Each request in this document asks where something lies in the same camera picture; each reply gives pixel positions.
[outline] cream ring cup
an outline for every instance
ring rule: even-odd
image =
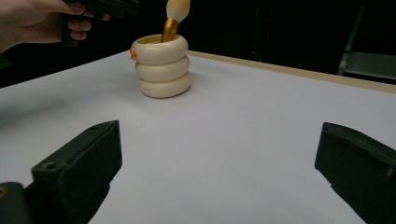
[[[180,78],[167,82],[147,82],[140,79],[140,88],[145,95],[153,98],[168,98],[186,91],[191,85],[191,75],[186,72]]]
[[[144,36],[132,44],[137,62],[142,64],[171,63],[186,55],[189,44],[183,36],[175,35],[172,41],[163,43],[161,43],[161,36]]]
[[[189,70],[190,59],[185,55],[172,63],[143,64],[136,63],[135,71],[140,78],[149,82],[165,82],[183,76]]]

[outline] finger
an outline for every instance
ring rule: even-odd
[[[89,31],[92,28],[90,21],[68,21],[67,27],[72,31]]]
[[[85,31],[72,31],[70,35],[76,40],[84,40],[87,38],[87,32]]]
[[[66,3],[62,0],[35,0],[35,5],[43,11],[81,15],[85,7],[79,2]]]
[[[96,19],[99,19],[99,20],[102,20],[102,21],[110,20],[110,15],[107,14],[107,13],[104,13],[102,18],[95,17],[94,13],[93,13],[93,10],[91,8],[85,8],[84,15],[87,16],[87,17],[96,18]]]

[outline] white tabletop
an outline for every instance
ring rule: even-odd
[[[140,91],[128,51],[1,89],[0,183],[27,186],[117,119],[123,165],[90,223],[363,223],[314,168],[321,127],[396,148],[396,94],[189,57],[192,85],[168,99]]]

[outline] dark object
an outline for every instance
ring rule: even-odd
[[[315,168],[366,223],[396,223],[395,150],[363,133],[325,122]]]
[[[0,54],[0,69],[12,65],[12,62],[7,59],[4,55]]]
[[[97,124],[32,168],[34,182],[0,184],[0,223],[88,223],[122,165],[117,120]]]
[[[105,13],[118,19],[123,19],[125,12],[133,15],[138,13],[138,0],[64,0],[68,3],[80,2],[85,7],[91,8],[95,18],[103,18]],[[84,15],[71,16],[64,15],[63,29],[62,29],[62,43],[70,48],[75,48],[78,45],[76,39],[70,36],[70,29],[67,27],[68,21],[82,21]]]

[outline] stacked rings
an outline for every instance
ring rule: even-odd
[[[161,43],[161,36],[145,36],[131,46],[141,91],[154,98],[179,95],[191,85],[187,40],[176,35],[172,41]]]

